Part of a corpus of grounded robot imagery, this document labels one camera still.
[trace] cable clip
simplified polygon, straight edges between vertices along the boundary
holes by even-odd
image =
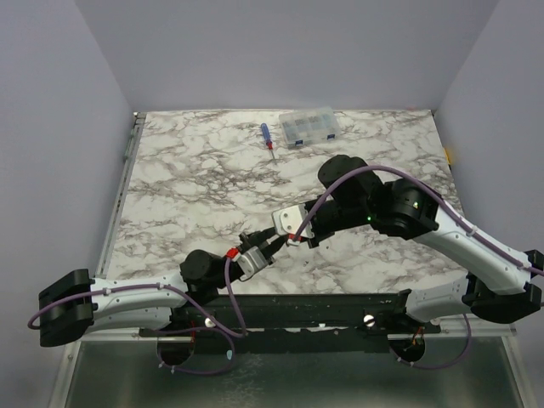
[[[478,232],[479,228],[476,225],[473,225],[473,227],[470,229],[470,231],[467,232],[467,236],[473,236]]]
[[[238,258],[240,257],[240,251],[238,251],[238,249],[236,248],[230,248],[225,254],[225,256],[236,262]]]
[[[301,240],[302,238],[300,236],[295,240],[295,235],[289,234],[289,239],[287,240],[287,246],[298,247],[300,245]]]

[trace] wire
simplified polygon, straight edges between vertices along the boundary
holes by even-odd
[[[26,326],[31,330],[40,330],[40,326],[34,325],[34,322],[41,316],[45,315],[49,310],[56,308],[57,306],[60,306],[62,304],[72,302],[74,300],[83,299],[83,298],[89,298],[92,296],[98,296],[98,295],[104,295],[105,290],[100,291],[91,291],[91,292],[84,292],[84,293],[78,293],[76,295],[71,295],[64,297],[60,300],[57,300],[56,302],[52,302],[48,304],[43,309],[39,309],[29,320],[28,323],[26,323]]]
[[[192,327],[196,327],[195,322],[193,320],[190,321],[190,325]],[[193,345],[193,347],[195,347],[195,341],[196,341],[196,331],[193,331],[190,334],[190,343]]]
[[[317,213],[317,210],[320,209],[320,207],[323,205],[323,203],[326,201],[326,198],[331,195],[331,193],[344,181],[347,179],[352,178],[353,176],[362,174],[362,173],[368,173],[373,171],[381,171],[381,172],[387,172],[395,174],[403,179],[407,179],[410,182],[412,182],[416,187],[418,187],[420,190],[425,192],[427,195],[429,195],[433,200],[435,200],[439,206],[444,210],[446,214],[450,216],[451,219],[453,219],[456,223],[461,226],[465,231],[469,233],[473,233],[473,227],[469,226],[465,221],[456,214],[456,212],[453,210],[453,208],[450,207],[450,205],[444,201],[439,195],[437,195],[430,187],[428,187],[423,182],[419,181],[417,178],[411,176],[410,174],[401,172],[400,170],[397,170],[396,168],[387,167],[387,166],[380,166],[380,165],[372,165],[372,166],[366,166],[366,167],[359,167],[355,170],[352,170],[351,172],[348,172],[344,174],[341,178],[339,178],[337,181],[332,183],[328,189],[325,190],[325,193],[317,200],[317,202],[314,204],[311,210],[309,210],[308,215],[304,219],[304,221],[300,224],[300,226],[297,229],[297,232],[295,233],[294,237],[292,238],[293,241],[298,240],[300,235],[302,234],[304,228],[306,228],[306,225],[308,225],[312,219],[312,217]],[[532,266],[527,267],[525,266],[521,261],[517,260],[516,258],[509,255],[507,252],[503,251],[501,248],[499,248],[497,245],[495,245],[493,242],[487,240],[482,235],[478,233],[473,233],[472,237],[490,249],[492,252],[496,253],[497,255],[503,257],[507,261],[511,262],[512,264],[516,265],[519,268],[525,269],[529,271],[532,274],[544,276],[544,272],[534,268]]]
[[[246,279],[242,279],[242,278],[238,278],[238,281],[240,282],[247,282],[247,281],[250,281],[251,279],[253,279],[253,276],[255,276],[256,274],[253,274],[251,275],[249,278],[246,278]]]
[[[230,338],[230,336],[227,333],[225,333],[224,331],[222,331],[222,330],[219,330],[219,329],[217,329],[215,327],[191,327],[190,329],[183,329],[183,330],[175,330],[175,331],[154,330],[153,332],[155,332],[157,334],[171,335],[171,334],[193,333],[193,332],[200,332],[200,331],[202,331],[202,332],[216,332],[216,333],[219,333],[221,336],[223,336],[227,340],[227,342],[229,343],[229,346],[230,346],[230,350],[232,351],[232,355],[230,356],[229,362],[225,365],[225,367],[218,368],[218,369],[215,369],[215,370],[210,370],[210,371],[199,371],[199,370],[191,370],[189,368],[183,368],[183,367],[180,367],[180,366],[177,366],[177,365],[169,365],[169,364],[164,362],[164,360],[162,359],[161,353],[157,349],[157,355],[156,356],[159,359],[159,361],[161,362],[161,364],[159,365],[159,368],[162,368],[164,366],[164,367],[169,368],[171,370],[173,369],[174,371],[184,372],[185,374],[191,374],[191,375],[194,375],[194,376],[217,376],[218,374],[223,374],[223,373],[225,373],[227,371],[232,370],[232,368],[234,367],[234,364],[235,364],[235,344],[232,341],[232,338]]]
[[[470,326],[470,322],[468,321],[468,317],[466,314],[464,314],[462,316],[464,319],[465,319],[465,323],[467,324],[467,342],[465,343],[465,348],[462,350],[462,352],[455,358],[453,359],[452,361],[449,361],[447,363],[444,363],[444,364],[439,364],[439,365],[422,365],[422,364],[417,364],[417,363],[414,363],[414,362],[409,362],[409,361],[406,361],[406,360],[402,360],[398,354],[396,354],[394,352],[394,350],[392,348],[390,348],[391,352],[395,355],[395,357],[397,358],[397,361],[401,364],[404,364],[405,366],[409,366],[411,368],[417,368],[419,370],[429,370],[429,371],[432,371],[432,370],[443,370],[445,368],[450,368],[451,366],[454,366],[455,364],[457,364],[458,362],[460,362],[461,360],[463,360],[469,353],[472,345],[473,345],[473,330]]]
[[[412,338],[411,338],[411,343],[412,343],[413,345],[416,344],[416,337],[417,337],[417,335],[420,333],[421,330],[422,330],[422,327],[419,326],[419,327],[417,328],[417,331],[416,331],[416,332],[414,333],[414,335],[412,336]]]

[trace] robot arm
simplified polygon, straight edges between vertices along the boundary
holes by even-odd
[[[342,176],[366,166],[358,157],[334,156],[321,167],[318,178],[329,188]],[[274,212],[273,228],[250,235],[241,234],[241,244],[235,250],[237,255],[229,272],[230,279],[251,278],[272,264],[274,254],[286,243],[299,245],[306,242],[310,247],[317,247],[340,230],[370,225],[381,234],[432,247],[469,271],[468,276],[446,285],[402,292],[395,298],[394,305],[388,306],[387,319],[380,328],[393,327],[391,332],[407,332],[413,326],[436,317],[468,312],[496,323],[510,323],[540,309],[541,290],[530,283],[528,270],[500,257],[478,241],[474,235],[476,227],[446,204],[450,213],[456,214],[471,228],[469,232],[462,229],[436,200],[410,180],[402,178],[382,183],[374,172],[368,171],[343,181],[331,196],[332,200],[322,202],[316,211],[315,203],[319,199]],[[302,227],[311,212],[314,213],[309,223]],[[268,240],[275,235],[279,238],[269,243]],[[539,252],[519,252],[481,231],[478,235],[507,252],[519,264],[542,270],[544,257]],[[42,313],[39,326],[41,345],[68,343],[86,332],[106,328],[136,326],[149,329],[166,327],[168,330],[180,315],[187,318],[189,305],[184,297],[162,290],[161,285],[173,286],[200,304],[215,304],[218,289],[225,287],[225,260],[226,256],[196,250],[180,265],[181,274],[176,272],[163,277],[125,281],[122,283],[145,288],[113,293],[108,291],[121,282],[90,279],[83,269],[73,271],[40,294],[40,308],[77,293],[91,291],[95,295],[63,303]],[[331,319],[340,326],[341,323],[359,324],[355,319]]]
[[[321,167],[318,178],[329,189],[362,167],[367,165],[358,157],[334,156]],[[439,197],[435,191],[430,193]],[[467,277],[450,284],[411,291],[405,312],[412,319],[426,322],[472,312],[495,323],[512,323],[540,309],[541,290],[530,284],[532,276],[527,269],[542,271],[542,254],[520,252],[500,243],[469,223],[447,201],[445,208],[439,206],[409,179],[383,184],[373,171],[361,172],[345,179],[331,196],[333,200],[324,201],[317,211],[318,200],[275,212],[278,234],[288,234],[288,243],[297,245],[292,232],[300,230],[302,220],[313,213],[300,234],[311,247],[336,231],[369,224],[387,236],[432,247],[469,271]],[[510,260],[498,252],[506,253]]]

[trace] plastic storage box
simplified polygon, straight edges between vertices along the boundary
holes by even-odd
[[[287,147],[334,140],[340,134],[337,118],[331,108],[282,113],[280,125]]]

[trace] metal edge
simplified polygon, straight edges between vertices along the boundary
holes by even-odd
[[[128,185],[134,169],[134,162],[136,158],[136,152],[138,151],[139,141],[142,137],[145,124],[145,113],[137,113],[135,115],[133,130],[131,131],[131,137],[127,142],[127,151],[125,153],[125,164],[122,169],[122,176],[117,189],[116,199],[113,204],[113,211],[111,212],[110,222],[108,223],[108,231],[105,237],[102,251],[100,252],[99,263],[96,271],[92,277],[104,278],[107,274],[108,267],[110,266],[111,254],[113,253],[113,244],[117,236],[117,230],[119,223],[121,222],[122,209],[125,205],[125,199],[127,198]]]
[[[518,339],[516,337],[503,337],[502,344],[506,351],[508,363],[510,363],[513,380],[516,382],[521,403],[524,408],[538,408],[535,393],[519,351]]]
[[[141,337],[139,329],[110,329],[86,334],[82,342],[190,342],[190,336]]]
[[[491,323],[487,320],[482,320],[479,317],[468,314],[468,321],[472,329],[473,337],[512,337],[515,334],[515,329],[512,325],[499,325]],[[440,333],[425,334],[425,338],[440,338],[440,337],[466,337],[467,325],[461,316],[442,317],[439,320]],[[405,334],[390,334],[389,339],[407,338]]]
[[[57,377],[54,381],[53,393],[49,399],[49,408],[66,406],[80,347],[81,342],[74,342],[65,345],[65,351],[62,354],[59,371],[57,372]]]

